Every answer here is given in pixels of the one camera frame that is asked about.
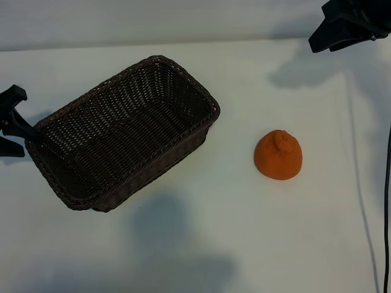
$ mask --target white table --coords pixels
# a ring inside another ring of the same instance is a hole
[[[0,159],[0,292],[376,292],[390,52],[312,54],[306,40],[0,52],[0,90],[26,89],[31,123],[153,54],[222,109],[201,148],[108,214],[67,209],[29,157]],[[292,180],[253,164],[273,129],[301,144]]]

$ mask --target white surface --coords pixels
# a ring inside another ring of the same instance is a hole
[[[303,37],[326,0],[2,0],[0,49]]]
[[[312,54],[290,40],[0,53],[0,89],[27,90],[18,110],[31,122],[152,54],[185,67],[222,109],[199,150],[108,214],[68,210],[29,158],[2,159],[0,291],[376,292],[390,49]],[[292,180],[252,162],[273,129],[301,143]]]

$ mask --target basket rim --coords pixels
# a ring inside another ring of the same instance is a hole
[[[31,155],[32,160],[34,161],[38,169],[41,171],[42,175],[49,182],[49,184],[51,185],[55,193],[63,201],[64,200],[66,201],[66,205],[68,207],[78,206],[78,208],[80,208],[81,205],[84,206],[82,209],[92,208],[99,201],[105,200],[109,196],[109,194],[112,194],[120,190],[125,184],[128,184],[129,181],[131,181],[134,176],[136,176],[139,172],[143,171],[143,169],[146,168],[149,164],[151,164],[151,162],[157,161],[165,152],[170,151],[173,147],[182,143],[189,136],[192,136],[193,134],[201,130],[208,129],[213,124],[213,122],[216,121],[217,118],[219,117],[220,107],[217,101],[210,95],[209,91],[204,86],[202,86],[196,79],[194,79],[194,77],[192,77],[183,67],[177,64],[175,61],[162,55],[154,55],[144,60],[141,60],[140,62],[124,69],[123,71],[114,75],[113,77],[101,82],[98,86],[94,87],[92,90],[89,90],[87,93],[83,94],[82,96],[75,99],[74,101],[71,101],[66,106],[55,111],[53,114],[40,120],[34,126],[34,128],[39,131],[53,124],[58,119],[67,116],[71,111],[74,111],[79,106],[83,105],[84,103],[88,102],[93,98],[98,97],[101,92],[108,89],[112,84],[115,84],[116,82],[119,82],[122,79],[126,79],[128,76],[131,76],[135,71],[149,66],[152,62],[164,63],[166,65],[170,65],[177,73],[180,73],[183,76],[183,78],[185,78],[187,82],[190,82],[193,85],[193,87],[200,93],[200,98],[203,98],[211,106],[211,112],[209,113],[209,115],[207,115],[202,120],[200,120],[199,122],[191,126],[189,129],[183,131],[180,136],[174,137],[169,143],[165,144],[164,146],[162,146],[161,148],[153,152],[148,158],[144,159],[142,162],[133,166],[131,169],[129,169],[129,171],[124,173],[124,175],[122,175],[121,177],[112,181],[104,189],[95,191],[85,198],[76,198],[73,197],[71,194],[68,194],[68,192],[62,187],[62,184],[58,181],[58,179],[55,176],[46,172],[46,170],[45,171],[42,170],[42,169],[50,170],[51,168],[48,164],[46,164],[46,162],[42,162],[42,160],[40,159],[40,156],[38,155],[37,145],[34,142],[26,140],[26,149]]]

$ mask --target wicker basket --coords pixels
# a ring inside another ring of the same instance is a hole
[[[38,122],[26,148],[70,208],[108,212],[205,141],[220,108],[174,61],[152,56]]]

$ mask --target orange fruit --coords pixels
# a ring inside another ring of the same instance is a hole
[[[265,135],[255,148],[255,166],[272,179],[287,180],[295,177],[301,170],[302,161],[299,142],[283,130]]]

